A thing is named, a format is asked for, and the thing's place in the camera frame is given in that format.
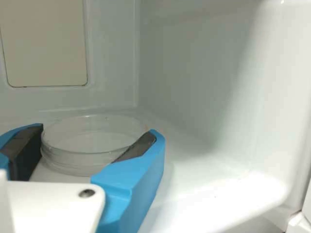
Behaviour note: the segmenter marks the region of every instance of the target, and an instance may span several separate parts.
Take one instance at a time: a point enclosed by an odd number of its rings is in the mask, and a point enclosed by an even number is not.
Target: blue clamp
[[[105,190],[106,204],[97,233],[136,233],[161,181],[165,138],[149,131],[156,141],[140,157],[111,163],[91,177]]]

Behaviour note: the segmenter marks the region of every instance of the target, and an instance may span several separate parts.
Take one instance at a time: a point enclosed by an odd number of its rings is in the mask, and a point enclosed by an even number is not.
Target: petri dish
[[[64,174],[91,176],[113,162],[144,132],[144,125],[130,116],[63,119],[41,135],[43,163]]]

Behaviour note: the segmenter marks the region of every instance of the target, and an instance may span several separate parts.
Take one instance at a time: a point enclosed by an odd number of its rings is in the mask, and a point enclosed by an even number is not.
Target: metal screw head
[[[81,198],[89,198],[95,194],[95,191],[92,189],[85,189],[79,193],[79,197]]]

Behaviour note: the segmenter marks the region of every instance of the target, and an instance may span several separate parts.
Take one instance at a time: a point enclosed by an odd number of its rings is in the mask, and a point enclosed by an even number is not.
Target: beige panel
[[[11,86],[87,83],[82,0],[0,0]]]

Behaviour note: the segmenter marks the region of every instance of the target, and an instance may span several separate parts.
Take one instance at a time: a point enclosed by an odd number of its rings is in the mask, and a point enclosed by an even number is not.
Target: white plastic part
[[[94,194],[80,197],[87,189]],[[1,199],[6,208],[0,208],[0,229],[8,229],[4,233],[94,233],[105,204],[104,191],[93,184],[8,181],[7,190],[9,201]]]
[[[286,233],[311,233],[311,224],[303,213],[299,212],[289,220]]]
[[[135,118],[91,115],[61,120],[42,133],[47,166],[69,175],[90,176],[118,158],[144,133]]]
[[[0,232],[14,233],[11,203],[8,197],[6,172],[0,169]]]

